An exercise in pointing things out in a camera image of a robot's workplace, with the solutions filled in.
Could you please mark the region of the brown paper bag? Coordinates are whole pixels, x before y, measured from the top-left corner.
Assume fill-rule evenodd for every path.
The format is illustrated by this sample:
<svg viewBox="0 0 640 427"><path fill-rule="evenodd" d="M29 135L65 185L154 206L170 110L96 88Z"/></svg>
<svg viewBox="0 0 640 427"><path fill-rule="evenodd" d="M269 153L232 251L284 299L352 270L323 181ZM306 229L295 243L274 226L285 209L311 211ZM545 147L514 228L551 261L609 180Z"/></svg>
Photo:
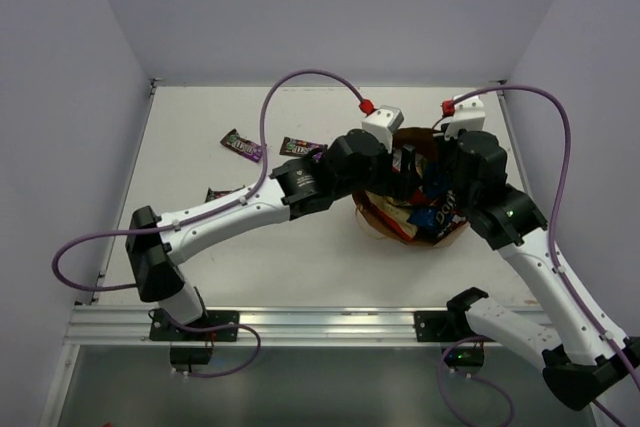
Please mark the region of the brown paper bag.
<svg viewBox="0 0 640 427"><path fill-rule="evenodd" d="M393 149L399 149L405 144L413 145L416 150L424 156L426 160L437 161L438 152L434 137L438 133L439 132L435 130L435 128L402 128L394 134ZM412 242L404 242L371 212L371 210L369 209L370 205L366 197L366 192L368 191L360 191L352 195L352 199L355 203L356 214L359 215L362 220L366 221L369 227L379 233L379 239L390 239L409 246L425 247L429 249L439 248L451 245L468 227L467 221L464 226L461 226L459 229L452 232L449 236L447 236L437 244L430 244L428 242L420 242L414 240ZM397 206L409 208L408 201L402 202L392 199L392 202Z"/></svg>

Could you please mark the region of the blue snack packet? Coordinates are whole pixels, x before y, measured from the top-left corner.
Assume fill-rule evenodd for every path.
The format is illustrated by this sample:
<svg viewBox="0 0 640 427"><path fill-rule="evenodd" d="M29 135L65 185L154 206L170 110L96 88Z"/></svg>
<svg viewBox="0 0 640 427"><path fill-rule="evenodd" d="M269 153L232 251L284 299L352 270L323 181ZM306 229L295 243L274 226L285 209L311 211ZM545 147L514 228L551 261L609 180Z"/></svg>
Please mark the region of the blue snack packet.
<svg viewBox="0 0 640 427"><path fill-rule="evenodd" d="M421 183L408 201L408 224L414 227L414 241L437 244L467 223L457 208L451 177L435 160L418 162Z"/></svg>

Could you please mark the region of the brown m&m's packet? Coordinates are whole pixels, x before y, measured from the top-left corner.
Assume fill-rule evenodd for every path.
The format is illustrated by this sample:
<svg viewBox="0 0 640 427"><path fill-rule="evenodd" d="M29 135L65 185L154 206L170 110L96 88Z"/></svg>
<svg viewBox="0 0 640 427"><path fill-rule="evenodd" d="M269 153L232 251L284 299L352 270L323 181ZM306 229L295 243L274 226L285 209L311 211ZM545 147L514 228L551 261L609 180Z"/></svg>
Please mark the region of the brown m&m's packet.
<svg viewBox="0 0 640 427"><path fill-rule="evenodd" d="M244 189L244 186L241 186L241 187L238 187L238 188L235 188L235 189L231 189L231 190L214 190L212 188L208 188L207 192L206 192L206 195L205 195L204 202L208 203L208 202L217 200L219 198L225 197L225 196L227 196L229 194L235 193L235 192L240 191L242 189Z"/></svg>
<svg viewBox="0 0 640 427"><path fill-rule="evenodd" d="M286 157L302 158L308 155L310 152L321 151L326 147L326 144L319 144L285 136L281 143L279 154Z"/></svg>
<svg viewBox="0 0 640 427"><path fill-rule="evenodd" d="M220 144L254 163L259 163L264 155L264 149L261 144L243 137L237 129L232 129L226 133L220 140Z"/></svg>

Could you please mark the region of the brown M&M's packet front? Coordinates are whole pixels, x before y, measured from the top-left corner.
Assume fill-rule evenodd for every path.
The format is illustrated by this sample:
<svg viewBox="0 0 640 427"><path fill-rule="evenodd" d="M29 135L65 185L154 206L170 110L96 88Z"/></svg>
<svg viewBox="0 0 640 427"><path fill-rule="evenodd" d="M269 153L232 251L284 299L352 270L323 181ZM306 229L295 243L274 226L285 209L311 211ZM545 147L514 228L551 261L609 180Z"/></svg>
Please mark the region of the brown M&M's packet front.
<svg viewBox="0 0 640 427"><path fill-rule="evenodd" d="M214 190L212 188L208 188L207 192L206 192L206 195L205 195L204 202L208 203L208 202L217 200L219 198L225 197L225 196L227 196L229 194L235 193L235 192L240 191L242 189L244 189L244 186L241 186L241 187L238 187L238 188L235 188L235 189L231 189L231 190Z"/></svg>

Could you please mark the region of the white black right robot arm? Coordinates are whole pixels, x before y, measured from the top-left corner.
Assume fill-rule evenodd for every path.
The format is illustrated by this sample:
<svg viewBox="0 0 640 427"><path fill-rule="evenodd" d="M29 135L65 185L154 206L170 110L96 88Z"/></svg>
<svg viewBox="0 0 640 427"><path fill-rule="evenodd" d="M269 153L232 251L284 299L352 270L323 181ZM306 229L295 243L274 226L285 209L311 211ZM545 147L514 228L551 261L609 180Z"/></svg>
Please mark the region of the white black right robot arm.
<svg viewBox="0 0 640 427"><path fill-rule="evenodd" d="M639 340L597 304L550 237L533 200L507 181L508 155L484 131L438 134L438 167L472 230L525 282L546 312L545 328L479 288L446 304L451 336L484 336L536 367L554 396L579 411L639 366Z"/></svg>

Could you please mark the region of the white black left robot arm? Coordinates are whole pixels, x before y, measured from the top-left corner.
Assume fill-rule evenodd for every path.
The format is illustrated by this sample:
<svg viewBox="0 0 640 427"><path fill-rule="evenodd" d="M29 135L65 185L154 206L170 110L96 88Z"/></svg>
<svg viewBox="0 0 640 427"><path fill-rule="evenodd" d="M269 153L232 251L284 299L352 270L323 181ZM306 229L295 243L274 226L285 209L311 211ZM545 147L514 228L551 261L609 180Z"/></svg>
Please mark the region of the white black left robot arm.
<svg viewBox="0 0 640 427"><path fill-rule="evenodd" d="M135 210L125 249L139 299L167 311L185 339L201 337L208 316L181 264L251 230L326 211L359 191L405 200L421 182L416 155L412 145L395 153L373 134L353 129L214 201L162 214L149 206Z"/></svg>

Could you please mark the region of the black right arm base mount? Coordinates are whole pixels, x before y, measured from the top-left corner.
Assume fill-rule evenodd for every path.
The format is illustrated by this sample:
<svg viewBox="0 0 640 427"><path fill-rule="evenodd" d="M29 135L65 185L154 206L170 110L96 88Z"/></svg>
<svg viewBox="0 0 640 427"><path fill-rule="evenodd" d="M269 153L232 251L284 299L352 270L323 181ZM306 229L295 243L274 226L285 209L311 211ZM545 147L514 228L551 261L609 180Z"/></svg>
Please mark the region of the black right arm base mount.
<svg viewBox="0 0 640 427"><path fill-rule="evenodd" d="M446 303L445 310L418 310L413 313L413 327L418 342L439 343L444 352L455 341L476 336L465 314L477 301L489 295L471 287L457 294ZM445 357L445 364L452 369L476 373L484 365L485 349L482 342L471 346L456 347Z"/></svg>

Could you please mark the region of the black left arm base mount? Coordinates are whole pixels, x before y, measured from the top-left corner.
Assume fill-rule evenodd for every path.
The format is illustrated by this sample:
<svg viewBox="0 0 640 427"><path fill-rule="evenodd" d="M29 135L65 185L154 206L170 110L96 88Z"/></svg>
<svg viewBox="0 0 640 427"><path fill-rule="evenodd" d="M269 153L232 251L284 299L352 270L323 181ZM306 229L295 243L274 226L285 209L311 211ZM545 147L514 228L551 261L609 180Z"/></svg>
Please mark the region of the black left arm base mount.
<svg viewBox="0 0 640 427"><path fill-rule="evenodd" d="M204 316L192 324L189 330L176 327L162 309L148 312L151 320L149 339L155 342L169 342L169 359L172 367L192 371L211 361L216 342L235 342L238 328L203 332L203 329L238 324L240 313L234 310L207 309Z"/></svg>

